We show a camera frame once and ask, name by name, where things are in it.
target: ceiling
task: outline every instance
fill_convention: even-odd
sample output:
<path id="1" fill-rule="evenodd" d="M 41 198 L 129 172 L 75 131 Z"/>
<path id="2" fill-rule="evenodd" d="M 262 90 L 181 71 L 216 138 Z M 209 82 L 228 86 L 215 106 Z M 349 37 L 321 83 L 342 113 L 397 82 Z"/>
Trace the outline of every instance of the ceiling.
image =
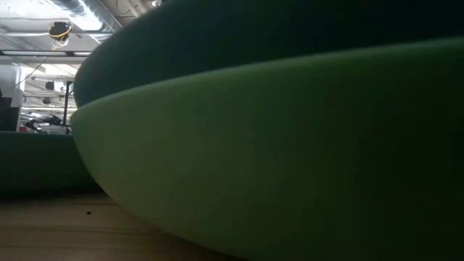
<path id="1" fill-rule="evenodd" d="M 48 35 L 48 29 L 55 22 L 70 22 L 69 13 L 53 4 L 55 0 L 2 0 L 0 1 L 0 50 L 44 50 L 53 48 L 53 39 Z M 111 34 L 118 28 L 126 26 L 137 17 L 155 8 L 152 0 L 76 0 L 96 14 L 106 10 L 107 20 L 111 20 Z M 93 51 L 101 41 L 96 41 L 87 35 L 85 28 L 73 24 L 66 46 L 57 51 Z M 34 112 L 46 117 L 56 115 L 63 117 L 65 106 L 65 87 L 60 88 L 60 81 L 73 80 L 85 58 L 77 57 L 0 57 L 0 64 L 15 63 L 22 67 L 21 78 L 25 80 L 22 114 Z M 45 88 L 46 81 L 57 80 L 55 90 Z M 76 105 L 70 87 L 69 116 L 75 111 Z M 44 104 L 44 99 L 50 99 L 50 104 Z"/>

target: wooden tabletop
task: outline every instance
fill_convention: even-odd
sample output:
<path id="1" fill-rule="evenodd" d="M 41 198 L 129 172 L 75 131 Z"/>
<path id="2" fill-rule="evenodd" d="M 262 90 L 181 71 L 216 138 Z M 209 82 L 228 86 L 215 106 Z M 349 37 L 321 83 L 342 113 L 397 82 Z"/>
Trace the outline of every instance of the wooden tabletop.
<path id="1" fill-rule="evenodd" d="M 108 196 L 0 204 L 0 260 L 239 260 L 149 228 Z"/>

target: ceiling light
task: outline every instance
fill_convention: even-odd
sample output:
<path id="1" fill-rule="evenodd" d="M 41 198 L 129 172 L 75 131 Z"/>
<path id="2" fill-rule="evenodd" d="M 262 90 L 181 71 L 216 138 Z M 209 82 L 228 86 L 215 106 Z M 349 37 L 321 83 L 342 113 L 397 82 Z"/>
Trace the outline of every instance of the ceiling light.
<path id="1" fill-rule="evenodd" d="M 48 110 L 48 111 L 63 111 L 65 108 L 53 108 L 53 107 L 22 107 L 21 109 L 29 110 Z M 78 108 L 67 108 L 68 112 L 75 112 Z"/>
<path id="2" fill-rule="evenodd" d="M 160 5 L 161 5 L 161 0 L 154 0 L 154 1 L 152 2 L 152 6 L 153 6 L 153 7 L 159 7 Z"/>
<path id="3" fill-rule="evenodd" d="M 87 57 L 87 56 L 89 56 L 91 53 L 92 53 L 91 51 L 75 51 L 75 52 L 74 52 L 74 55 L 75 55 L 75 56 Z"/>
<path id="4" fill-rule="evenodd" d="M 4 55 L 11 56 L 66 56 L 64 51 L 2 51 Z"/>

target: ceiling pipe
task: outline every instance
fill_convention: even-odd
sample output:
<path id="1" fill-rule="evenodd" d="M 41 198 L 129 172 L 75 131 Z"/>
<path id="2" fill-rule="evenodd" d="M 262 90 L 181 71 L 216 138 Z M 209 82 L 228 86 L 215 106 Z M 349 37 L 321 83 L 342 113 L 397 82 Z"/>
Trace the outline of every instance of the ceiling pipe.
<path id="1" fill-rule="evenodd" d="M 49 57 L 44 62 L 44 57 L 2 57 L 0 56 L 0 65 L 10 65 L 12 62 L 16 63 L 35 63 L 43 62 L 43 65 L 80 65 L 87 57 Z"/>
<path id="2" fill-rule="evenodd" d="M 98 0 L 48 0 L 56 8 L 62 10 L 74 26 L 84 31 L 93 31 L 91 37 L 99 44 L 122 28 L 112 13 Z"/>

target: exposed ductwork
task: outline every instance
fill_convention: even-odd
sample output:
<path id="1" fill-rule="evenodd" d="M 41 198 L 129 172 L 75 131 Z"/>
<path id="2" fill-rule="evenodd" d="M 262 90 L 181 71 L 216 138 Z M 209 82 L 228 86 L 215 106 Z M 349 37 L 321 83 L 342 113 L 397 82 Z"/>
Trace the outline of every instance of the exposed ductwork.
<path id="1" fill-rule="evenodd" d="M 48 0 L 61 9 L 74 26 L 84 31 L 93 31 L 91 37 L 98 43 L 108 39 L 108 33 L 122 28 L 112 13 L 98 0 Z"/>

